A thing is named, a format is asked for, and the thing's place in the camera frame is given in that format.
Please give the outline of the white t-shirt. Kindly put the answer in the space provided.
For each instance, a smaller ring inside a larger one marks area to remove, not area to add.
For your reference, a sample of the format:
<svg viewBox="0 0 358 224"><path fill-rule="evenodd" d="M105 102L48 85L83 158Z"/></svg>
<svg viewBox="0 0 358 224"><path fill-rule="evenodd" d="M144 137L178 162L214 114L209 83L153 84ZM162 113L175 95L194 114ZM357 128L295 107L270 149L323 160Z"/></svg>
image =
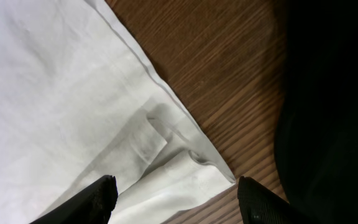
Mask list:
<svg viewBox="0 0 358 224"><path fill-rule="evenodd" d="M163 223L236 182L104 1L0 1L0 223L104 175L110 223Z"/></svg>

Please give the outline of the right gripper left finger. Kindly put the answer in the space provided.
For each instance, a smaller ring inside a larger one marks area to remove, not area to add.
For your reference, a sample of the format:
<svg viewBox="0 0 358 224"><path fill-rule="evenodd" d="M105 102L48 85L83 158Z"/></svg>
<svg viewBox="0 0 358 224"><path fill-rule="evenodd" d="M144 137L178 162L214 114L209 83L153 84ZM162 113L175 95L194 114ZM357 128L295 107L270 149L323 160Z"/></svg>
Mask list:
<svg viewBox="0 0 358 224"><path fill-rule="evenodd" d="M117 198L116 178L104 175L31 224L107 224Z"/></svg>

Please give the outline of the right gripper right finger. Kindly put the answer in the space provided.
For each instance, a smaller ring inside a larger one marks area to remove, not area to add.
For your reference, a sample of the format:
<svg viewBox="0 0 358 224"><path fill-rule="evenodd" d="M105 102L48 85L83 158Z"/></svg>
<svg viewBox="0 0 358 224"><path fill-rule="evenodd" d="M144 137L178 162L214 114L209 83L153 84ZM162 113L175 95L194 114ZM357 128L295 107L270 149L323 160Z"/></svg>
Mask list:
<svg viewBox="0 0 358 224"><path fill-rule="evenodd" d="M237 198L243 224L316 223L251 177L239 178Z"/></svg>

